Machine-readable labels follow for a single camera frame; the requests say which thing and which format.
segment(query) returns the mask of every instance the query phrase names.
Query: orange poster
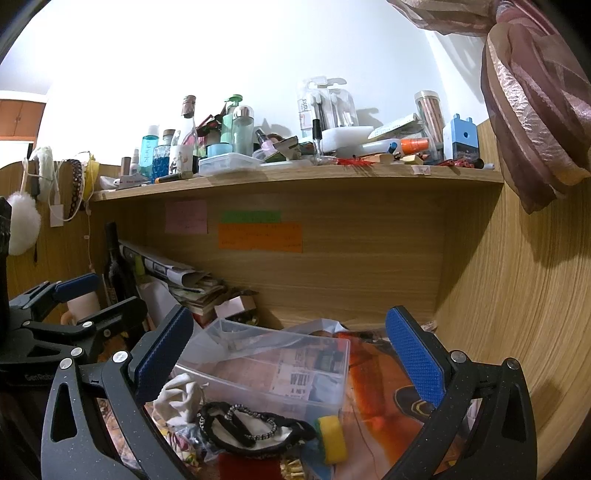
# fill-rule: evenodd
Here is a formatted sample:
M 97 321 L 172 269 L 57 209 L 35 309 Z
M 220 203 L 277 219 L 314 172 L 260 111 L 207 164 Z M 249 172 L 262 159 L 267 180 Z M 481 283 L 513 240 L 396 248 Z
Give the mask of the orange poster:
M 220 223 L 218 245 L 227 250 L 302 253 L 301 223 Z

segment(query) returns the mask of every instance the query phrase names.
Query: white pom-pom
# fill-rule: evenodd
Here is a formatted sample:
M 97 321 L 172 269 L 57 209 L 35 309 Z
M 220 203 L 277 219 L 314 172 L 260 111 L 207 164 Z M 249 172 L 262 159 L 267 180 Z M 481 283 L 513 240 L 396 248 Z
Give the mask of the white pom-pom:
M 28 193 L 15 192 L 8 197 L 8 203 L 12 206 L 8 253 L 22 255 L 37 241 L 41 215 L 35 208 L 35 200 Z

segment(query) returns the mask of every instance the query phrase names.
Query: silver screw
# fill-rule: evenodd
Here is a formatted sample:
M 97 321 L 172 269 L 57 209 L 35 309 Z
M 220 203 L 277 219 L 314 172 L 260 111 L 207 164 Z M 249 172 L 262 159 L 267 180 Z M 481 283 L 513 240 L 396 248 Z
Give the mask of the silver screw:
M 519 370 L 519 368 L 521 367 L 519 362 L 517 360 L 515 360 L 514 358 L 508 358 L 506 361 L 507 361 L 507 366 L 509 368 L 511 368 L 512 370 Z
M 64 358 L 61 362 L 60 362 L 60 368 L 62 370 L 65 370 L 66 368 L 70 368 L 72 365 L 72 359 L 70 357 L 68 358 Z
M 467 356 L 464 352 L 460 350 L 454 350 L 452 352 L 452 360 L 457 364 L 462 364 L 466 361 Z
M 127 352 L 125 352 L 124 350 L 121 350 L 119 352 L 117 352 L 116 354 L 113 355 L 113 361 L 116 364 L 120 364 L 123 363 L 127 360 Z

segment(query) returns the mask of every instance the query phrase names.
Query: curtain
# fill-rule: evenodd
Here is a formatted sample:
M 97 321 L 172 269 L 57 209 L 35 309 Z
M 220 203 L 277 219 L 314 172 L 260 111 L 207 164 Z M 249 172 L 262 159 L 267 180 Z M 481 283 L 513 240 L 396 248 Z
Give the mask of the curtain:
M 591 176 L 591 85 L 528 0 L 388 0 L 420 28 L 486 35 L 481 87 L 501 171 L 526 212 Z

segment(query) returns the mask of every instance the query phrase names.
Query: yellow sponge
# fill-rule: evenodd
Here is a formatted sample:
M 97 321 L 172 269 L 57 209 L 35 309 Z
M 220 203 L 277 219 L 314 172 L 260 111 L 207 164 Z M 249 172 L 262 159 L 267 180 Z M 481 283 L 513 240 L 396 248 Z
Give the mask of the yellow sponge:
M 344 462 L 347 459 L 347 446 L 339 418 L 334 415 L 319 418 L 316 420 L 316 431 L 324 450 L 324 462 L 327 465 Z

